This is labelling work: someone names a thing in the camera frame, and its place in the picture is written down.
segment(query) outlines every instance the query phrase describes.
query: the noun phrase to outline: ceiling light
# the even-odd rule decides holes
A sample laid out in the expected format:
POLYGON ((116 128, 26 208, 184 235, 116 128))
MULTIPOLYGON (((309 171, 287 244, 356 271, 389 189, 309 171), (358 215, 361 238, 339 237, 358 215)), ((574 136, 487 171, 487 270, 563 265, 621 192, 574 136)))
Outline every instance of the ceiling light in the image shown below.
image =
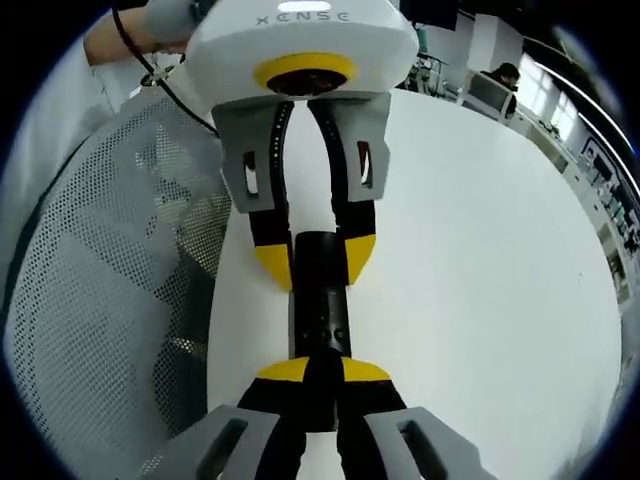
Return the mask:
POLYGON ((278 10, 285 13, 295 12, 324 12, 331 8, 329 2, 320 1, 290 1, 278 5, 278 10))
POLYGON ((635 190, 636 196, 638 198, 640 198, 640 189, 638 188, 638 184, 636 183, 635 179, 633 178, 633 175, 631 175, 631 172, 629 171, 629 169, 627 168, 625 163, 622 161, 622 158, 620 158, 620 155, 618 155, 618 153, 613 149, 613 147, 607 141, 607 139, 604 138, 604 135, 596 127, 593 126, 593 123, 591 123, 589 120, 584 118, 584 115, 582 115, 581 113, 578 113, 578 116, 587 125, 587 127, 589 127, 589 129, 593 133, 595 133, 596 136, 598 136, 598 138, 600 138, 600 141, 602 143, 604 143, 605 147, 607 147, 609 149, 609 151, 613 154, 613 156, 616 157, 616 160, 618 160, 618 165, 620 165, 620 167, 627 174, 627 178, 629 180, 629 185, 631 185, 633 187, 633 189, 635 190))
POLYGON ((627 138, 627 136, 624 134, 624 132, 622 131, 622 129, 618 126, 618 124, 613 120, 613 118, 611 118, 609 116, 609 114, 607 112, 605 112, 602 107, 600 105, 598 105, 589 95, 587 95, 586 93, 584 93, 582 90, 580 90, 577 86, 575 86, 573 83, 571 83, 569 80, 567 80, 566 78, 564 78, 562 75, 560 75, 557 72, 554 72, 553 70, 551 70, 549 67, 542 65, 541 63, 535 62, 536 65, 538 67, 540 67, 542 70, 544 70, 545 72, 547 72, 549 75, 552 75, 553 77, 557 78, 558 80, 560 80, 561 82, 563 82, 565 85, 567 85, 568 87, 570 87, 571 89, 573 89, 578 95, 580 95, 582 98, 584 98, 587 102, 589 102, 589 104, 595 108, 596 110, 598 110, 598 112, 600 112, 600 114, 611 124, 611 126, 613 128, 615 128, 616 132, 618 132, 618 134, 622 137, 622 139, 625 141, 625 143, 629 146, 629 148, 631 149, 632 152, 635 152, 633 145, 631 145, 631 141, 627 138))

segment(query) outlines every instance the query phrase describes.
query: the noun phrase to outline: white table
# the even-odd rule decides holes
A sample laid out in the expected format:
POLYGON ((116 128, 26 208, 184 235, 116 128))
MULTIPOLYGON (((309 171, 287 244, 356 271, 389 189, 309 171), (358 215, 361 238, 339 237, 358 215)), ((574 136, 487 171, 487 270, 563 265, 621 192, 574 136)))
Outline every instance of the white table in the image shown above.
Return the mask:
MULTIPOLYGON (((549 478, 600 436, 620 371, 620 319, 598 238, 531 142, 451 103, 395 91, 378 243, 349 291, 354 357, 394 378, 507 480, 549 478)), ((296 108, 285 144, 294 232, 333 227, 326 150, 296 108)), ((234 404, 288 352, 288 297, 233 212, 213 300, 209 407, 234 404)), ((340 479, 334 434, 298 478, 340 479)))

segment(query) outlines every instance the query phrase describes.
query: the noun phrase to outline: yellow ring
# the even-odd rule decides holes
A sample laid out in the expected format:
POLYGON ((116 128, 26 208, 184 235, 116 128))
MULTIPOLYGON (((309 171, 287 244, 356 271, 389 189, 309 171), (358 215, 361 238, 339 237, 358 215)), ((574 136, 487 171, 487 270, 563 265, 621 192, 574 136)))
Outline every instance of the yellow ring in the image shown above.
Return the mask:
POLYGON ((253 72, 253 78, 262 88, 269 89, 267 83, 283 73, 297 70, 329 70, 344 75, 347 81, 358 73, 358 67, 350 58, 335 53, 294 53, 264 62, 253 72))

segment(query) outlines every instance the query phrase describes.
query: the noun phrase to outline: camera lens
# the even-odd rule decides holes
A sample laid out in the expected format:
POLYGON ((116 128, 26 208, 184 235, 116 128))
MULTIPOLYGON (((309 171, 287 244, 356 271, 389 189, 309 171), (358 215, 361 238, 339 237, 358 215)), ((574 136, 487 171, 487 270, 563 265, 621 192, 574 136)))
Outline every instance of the camera lens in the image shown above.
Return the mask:
POLYGON ((275 93, 292 97, 320 95, 344 85, 347 77, 331 70, 304 69, 273 77, 267 87, 275 93))

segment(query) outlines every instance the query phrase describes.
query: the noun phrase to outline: person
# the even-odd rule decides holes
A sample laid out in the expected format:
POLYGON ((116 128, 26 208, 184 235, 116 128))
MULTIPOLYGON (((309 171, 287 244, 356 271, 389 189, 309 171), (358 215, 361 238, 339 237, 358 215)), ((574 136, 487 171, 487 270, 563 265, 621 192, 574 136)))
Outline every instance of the person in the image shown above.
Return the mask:
MULTIPOLYGON (((518 67, 512 63, 503 63, 492 72, 483 71, 480 73, 507 87, 512 92, 518 91, 517 85, 520 80, 520 72, 518 71, 518 67)), ((513 117, 513 114, 516 113, 517 104, 518 100, 516 99, 516 96, 513 95, 505 114, 507 119, 510 119, 513 117)))
MULTIPOLYGON (((163 43, 149 30, 149 7, 169 3, 153 0, 119 12, 125 31, 141 53, 157 53, 161 68, 179 63, 178 54, 184 53, 190 36, 163 43)), ((6 300, 8 275, 21 235, 40 197, 65 161, 120 110, 146 73, 122 41, 112 15, 107 14, 71 46, 33 98, 0 180, 0 305, 6 300)))

